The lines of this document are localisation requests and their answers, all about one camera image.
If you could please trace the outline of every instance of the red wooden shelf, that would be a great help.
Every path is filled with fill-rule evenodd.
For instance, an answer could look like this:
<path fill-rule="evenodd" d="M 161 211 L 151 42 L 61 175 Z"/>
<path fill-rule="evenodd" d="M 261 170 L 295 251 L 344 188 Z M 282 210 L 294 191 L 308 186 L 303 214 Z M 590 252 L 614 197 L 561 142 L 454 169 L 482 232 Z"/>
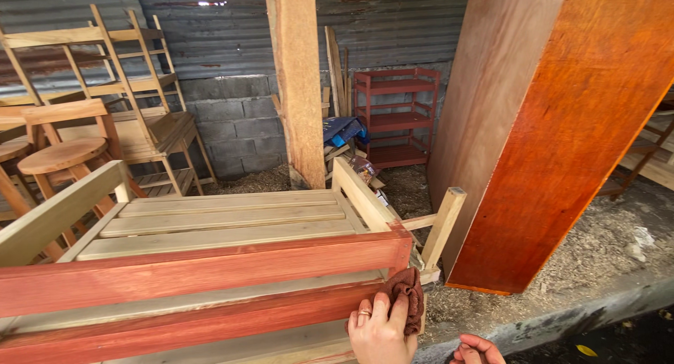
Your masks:
<path fill-rule="evenodd" d="M 371 147 L 370 162 L 377 169 L 392 166 L 425 164 L 428 155 L 414 145 L 388 145 L 386 147 Z"/>
<path fill-rule="evenodd" d="M 356 83 L 359 92 L 365 93 L 367 88 L 364 83 Z M 372 81 L 370 83 L 370 94 L 393 94 L 407 92 L 433 92 L 435 84 L 422 79 L 402 79 L 392 81 Z"/>
<path fill-rule="evenodd" d="M 408 128 L 433 127 L 433 120 L 417 112 L 394 112 L 370 116 L 370 132 L 407 130 Z"/>

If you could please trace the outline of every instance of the plywood panel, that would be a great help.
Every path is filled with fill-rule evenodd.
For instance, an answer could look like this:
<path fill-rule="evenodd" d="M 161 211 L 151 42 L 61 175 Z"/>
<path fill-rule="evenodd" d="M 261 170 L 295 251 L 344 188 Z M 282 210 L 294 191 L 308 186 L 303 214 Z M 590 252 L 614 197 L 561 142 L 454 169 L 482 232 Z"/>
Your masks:
<path fill-rule="evenodd" d="M 526 289 L 670 88 L 670 12 L 564 0 L 448 284 Z"/>

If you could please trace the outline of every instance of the yellow leaf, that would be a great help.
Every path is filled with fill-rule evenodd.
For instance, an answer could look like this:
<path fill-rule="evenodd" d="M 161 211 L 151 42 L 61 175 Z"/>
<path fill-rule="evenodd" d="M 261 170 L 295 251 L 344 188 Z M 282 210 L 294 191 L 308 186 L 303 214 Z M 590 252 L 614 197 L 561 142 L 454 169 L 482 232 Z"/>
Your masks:
<path fill-rule="evenodd" d="M 577 344 L 576 348 L 578 348 L 578 351 L 583 352 L 587 356 L 594 356 L 594 357 L 599 356 L 595 351 L 592 351 L 592 349 L 590 349 L 590 347 L 585 347 L 585 346 L 582 346 L 580 344 Z"/>

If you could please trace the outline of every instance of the wooden post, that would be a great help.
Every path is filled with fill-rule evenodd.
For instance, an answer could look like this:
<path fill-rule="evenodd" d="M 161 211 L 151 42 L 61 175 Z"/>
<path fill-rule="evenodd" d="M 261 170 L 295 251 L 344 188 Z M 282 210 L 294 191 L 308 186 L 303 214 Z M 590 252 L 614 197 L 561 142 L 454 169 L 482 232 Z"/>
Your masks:
<path fill-rule="evenodd" d="M 468 0 L 428 173 L 468 194 L 449 286 L 527 288 L 670 88 L 670 4 Z"/>
<path fill-rule="evenodd" d="M 316 0 L 267 0 L 293 189 L 325 188 Z"/>

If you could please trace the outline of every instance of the wooden beam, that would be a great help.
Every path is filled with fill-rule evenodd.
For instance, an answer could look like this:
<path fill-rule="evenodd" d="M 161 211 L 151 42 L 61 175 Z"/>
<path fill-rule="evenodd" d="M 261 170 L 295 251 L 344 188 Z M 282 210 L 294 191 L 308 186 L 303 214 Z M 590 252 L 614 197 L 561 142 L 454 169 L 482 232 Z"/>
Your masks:
<path fill-rule="evenodd" d="M 468 194 L 449 285 L 526 289 L 670 88 L 669 8 L 468 0 L 428 173 L 435 209 L 448 186 Z"/>
<path fill-rule="evenodd" d="M 267 0 L 294 190 L 325 188 L 316 0 Z"/>
<path fill-rule="evenodd" d="M 9 335 L 0 341 L 0 361 L 87 364 L 331 322 L 348 317 L 380 287 L 341 285 L 163 316 Z"/>
<path fill-rule="evenodd" d="M 397 266 L 411 244 L 407 235 L 376 232 L 0 268 L 0 289 L 12 294 L 0 297 L 0 317 L 382 269 Z"/>

